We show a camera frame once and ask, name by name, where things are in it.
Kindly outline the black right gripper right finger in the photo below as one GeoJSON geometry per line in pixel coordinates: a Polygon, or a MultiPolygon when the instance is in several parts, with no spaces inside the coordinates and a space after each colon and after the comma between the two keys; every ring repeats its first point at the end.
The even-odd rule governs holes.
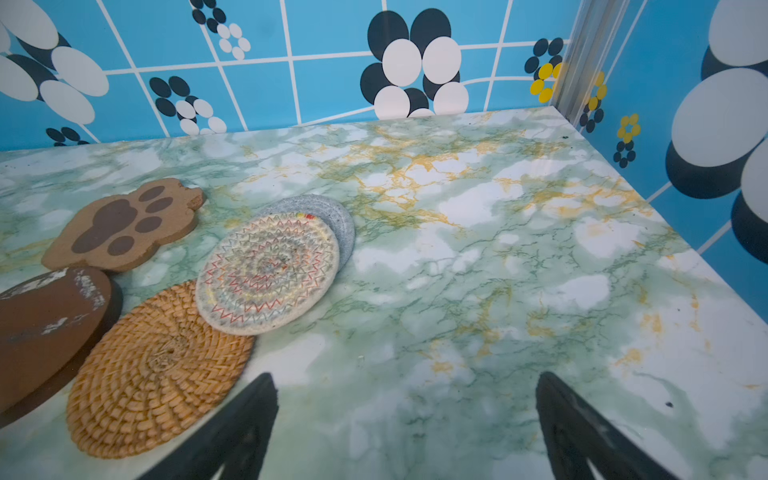
{"type": "Polygon", "coordinates": [[[536,408],[557,479],[673,479],[552,372],[539,376],[536,408]]]}

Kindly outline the grey woven round coaster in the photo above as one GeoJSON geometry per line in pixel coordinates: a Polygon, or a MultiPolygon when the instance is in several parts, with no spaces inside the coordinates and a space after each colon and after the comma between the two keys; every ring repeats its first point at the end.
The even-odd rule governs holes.
{"type": "Polygon", "coordinates": [[[286,212],[312,214],[326,223],[336,236],[339,245],[339,269],[344,268],[352,256],[356,232],[352,216],[341,203],[322,195],[299,195],[267,205],[258,210],[255,216],[286,212]]]}

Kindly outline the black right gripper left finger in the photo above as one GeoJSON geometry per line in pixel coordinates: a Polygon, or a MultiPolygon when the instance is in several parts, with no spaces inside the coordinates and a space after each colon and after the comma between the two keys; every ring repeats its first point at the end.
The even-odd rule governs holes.
{"type": "Polygon", "coordinates": [[[278,390],[265,372],[142,477],[257,479],[278,410],[278,390]]]}

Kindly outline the rattan wicker round coaster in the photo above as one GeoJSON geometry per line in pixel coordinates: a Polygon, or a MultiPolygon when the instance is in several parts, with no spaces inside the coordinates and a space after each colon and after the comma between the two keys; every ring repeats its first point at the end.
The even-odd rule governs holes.
{"type": "Polygon", "coordinates": [[[211,327],[194,281],[167,288],[122,317],[79,369],[66,420],[88,455],[138,455],[182,434],[222,402],[254,340],[211,327]]]}

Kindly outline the paw print cork coaster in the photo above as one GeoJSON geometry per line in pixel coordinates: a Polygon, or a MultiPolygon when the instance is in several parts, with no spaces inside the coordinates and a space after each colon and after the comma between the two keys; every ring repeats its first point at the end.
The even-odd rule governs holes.
{"type": "Polygon", "coordinates": [[[41,263],[50,270],[90,266],[129,271],[150,259],[160,246],[192,232],[197,226],[196,211],[205,200],[202,189],[165,178],[129,194],[94,201],[65,226],[41,263]]]}

